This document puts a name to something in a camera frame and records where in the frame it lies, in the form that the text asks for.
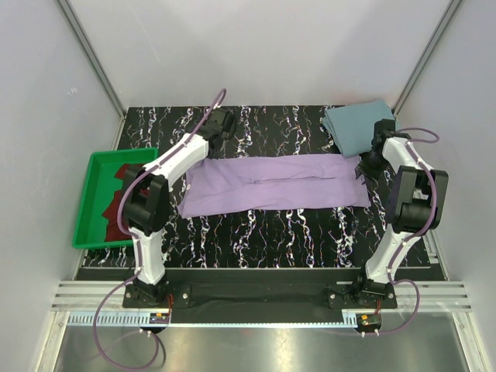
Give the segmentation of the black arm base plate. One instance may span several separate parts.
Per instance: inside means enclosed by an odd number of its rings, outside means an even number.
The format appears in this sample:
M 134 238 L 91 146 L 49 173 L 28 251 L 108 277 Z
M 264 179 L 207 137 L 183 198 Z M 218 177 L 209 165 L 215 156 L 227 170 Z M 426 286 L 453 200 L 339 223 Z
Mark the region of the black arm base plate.
M 253 314 L 277 319 L 328 318 L 332 312 L 396 309 L 394 298 L 360 307 L 351 297 L 357 268 L 172 269 L 165 272 L 165 298 L 153 301 L 128 286 L 123 306 L 182 310 L 194 315 Z

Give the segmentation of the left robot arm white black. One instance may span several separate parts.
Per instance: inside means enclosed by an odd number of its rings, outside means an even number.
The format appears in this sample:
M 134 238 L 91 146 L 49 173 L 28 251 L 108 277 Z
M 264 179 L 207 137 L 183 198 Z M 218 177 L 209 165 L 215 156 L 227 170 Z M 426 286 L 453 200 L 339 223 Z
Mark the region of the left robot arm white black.
M 171 213 L 170 190 L 196 163 L 222 148 L 236 131 L 236 117 L 223 108 L 209 109 L 200 123 L 162 156 L 124 175 L 117 211 L 119 229 L 133 241 L 135 270 L 126 284 L 152 307 L 167 299 L 161 234 Z

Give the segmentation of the aluminium frame post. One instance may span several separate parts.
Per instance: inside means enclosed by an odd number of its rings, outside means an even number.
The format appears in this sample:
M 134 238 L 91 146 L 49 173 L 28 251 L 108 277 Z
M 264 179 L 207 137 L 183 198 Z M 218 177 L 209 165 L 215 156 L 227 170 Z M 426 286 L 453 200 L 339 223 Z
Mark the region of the aluminium frame post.
M 107 99 L 117 113 L 117 116 L 120 119 L 123 119 L 127 113 L 127 109 L 122 104 L 116 90 L 112 86 L 112 83 L 109 80 L 109 76 L 106 74 L 101 61 L 98 59 L 97 53 L 95 52 L 94 47 L 91 45 L 91 41 L 87 33 L 85 32 L 84 27 L 82 26 L 82 23 L 78 18 L 78 15 L 75 12 L 71 2 L 68 0 L 55 0 L 54 2 L 57 5 L 58 9 L 61 11 L 62 16 L 68 24 L 69 29 L 73 33 L 77 44 L 81 48 L 84 57 L 89 63 L 90 68 L 92 69 L 99 84 L 101 85 Z
M 428 43 L 425 45 L 413 71 L 410 73 L 409 78 L 398 97 L 398 100 L 393 106 L 392 112 L 394 115 L 399 115 L 401 112 L 463 4 L 464 0 L 450 0 L 448 2 L 448 5 L 432 32 Z

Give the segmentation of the dark red t shirt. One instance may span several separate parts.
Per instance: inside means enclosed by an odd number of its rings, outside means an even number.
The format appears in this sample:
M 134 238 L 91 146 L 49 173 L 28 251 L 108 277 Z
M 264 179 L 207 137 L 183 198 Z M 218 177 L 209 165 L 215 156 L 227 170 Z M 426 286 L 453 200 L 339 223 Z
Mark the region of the dark red t shirt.
M 105 231 L 105 242 L 117 242 L 129 240 L 130 236 L 123 233 L 117 223 L 118 208 L 121 202 L 122 190 L 118 189 L 113 194 L 113 199 L 107 209 L 102 213 L 102 217 L 107 220 Z

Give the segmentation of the right aluminium frame post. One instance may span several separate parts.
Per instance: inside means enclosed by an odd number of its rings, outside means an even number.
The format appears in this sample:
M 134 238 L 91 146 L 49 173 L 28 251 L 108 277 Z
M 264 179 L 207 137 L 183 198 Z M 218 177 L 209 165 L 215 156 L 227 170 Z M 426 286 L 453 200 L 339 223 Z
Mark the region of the right aluminium frame post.
M 448 2 L 448 5 L 432 32 L 428 43 L 425 45 L 413 71 L 410 73 L 409 78 L 398 97 L 398 100 L 393 106 L 392 112 L 394 115 L 399 115 L 401 112 L 463 4 L 464 0 L 450 0 Z

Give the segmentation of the purple t shirt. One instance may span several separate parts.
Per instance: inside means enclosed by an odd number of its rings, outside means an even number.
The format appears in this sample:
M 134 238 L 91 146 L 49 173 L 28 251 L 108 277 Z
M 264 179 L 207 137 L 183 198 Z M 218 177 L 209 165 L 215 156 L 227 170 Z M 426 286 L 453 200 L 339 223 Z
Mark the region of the purple t shirt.
M 368 208 L 367 187 L 355 175 L 359 161 L 335 153 L 205 159 L 187 171 L 177 210 L 188 219 L 248 210 Z

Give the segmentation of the left aluminium frame post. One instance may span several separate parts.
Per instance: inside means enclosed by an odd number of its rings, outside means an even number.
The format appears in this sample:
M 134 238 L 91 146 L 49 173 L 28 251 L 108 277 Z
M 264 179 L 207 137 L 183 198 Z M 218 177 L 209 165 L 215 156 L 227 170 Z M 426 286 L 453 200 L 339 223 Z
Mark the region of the left aluminium frame post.
M 91 41 L 87 33 L 85 32 L 84 27 L 82 26 L 82 23 L 78 18 L 78 15 L 75 12 L 71 2 L 68 0 L 55 0 L 54 2 L 57 5 L 58 9 L 61 11 L 62 16 L 68 24 L 69 29 L 73 33 L 77 44 L 81 48 L 84 57 L 89 63 L 90 68 L 92 69 L 99 84 L 101 85 L 107 99 L 117 113 L 117 116 L 120 119 L 123 119 L 127 113 L 127 109 L 122 104 L 116 90 L 112 86 L 112 83 L 109 80 L 109 76 L 106 74 L 101 61 L 98 59 L 97 53 L 95 52 L 94 47 L 91 45 Z

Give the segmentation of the folded blue-grey t shirt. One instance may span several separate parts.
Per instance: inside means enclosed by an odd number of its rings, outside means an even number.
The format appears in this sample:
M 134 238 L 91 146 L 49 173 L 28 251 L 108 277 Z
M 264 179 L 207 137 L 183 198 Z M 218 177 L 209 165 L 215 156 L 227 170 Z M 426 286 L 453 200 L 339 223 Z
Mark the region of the folded blue-grey t shirt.
M 393 121 L 391 108 L 383 100 L 327 108 L 322 124 L 333 138 L 334 144 L 345 157 L 355 157 L 371 150 L 375 123 L 382 119 Z

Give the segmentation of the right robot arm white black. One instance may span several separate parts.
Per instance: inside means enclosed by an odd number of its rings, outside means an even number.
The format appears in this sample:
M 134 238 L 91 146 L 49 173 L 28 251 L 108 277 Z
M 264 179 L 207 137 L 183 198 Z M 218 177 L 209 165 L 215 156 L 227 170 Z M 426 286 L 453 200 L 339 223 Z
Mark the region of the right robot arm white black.
M 369 180 L 386 167 L 395 172 L 385 207 L 385 233 L 352 284 L 351 297 L 360 307 L 394 298 L 394 279 L 401 262 L 413 245 L 440 223 L 449 175 L 421 158 L 414 148 L 416 141 L 403 129 L 397 131 L 393 119 L 382 119 L 374 124 L 371 150 L 355 169 L 356 177 Z

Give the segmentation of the green plastic bin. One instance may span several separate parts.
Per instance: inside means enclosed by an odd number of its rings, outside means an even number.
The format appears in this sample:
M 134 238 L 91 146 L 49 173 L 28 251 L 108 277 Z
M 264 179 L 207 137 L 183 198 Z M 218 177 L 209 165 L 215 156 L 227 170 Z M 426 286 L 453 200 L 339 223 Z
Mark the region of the green plastic bin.
M 100 250 L 132 246 L 133 241 L 105 242 L 107 209 L 116 190 L 121 189 L 125 169 L 143 165 L 158 157 L 155 147 L 96 152 L 90 156 L 72 245 L 78 250 Z

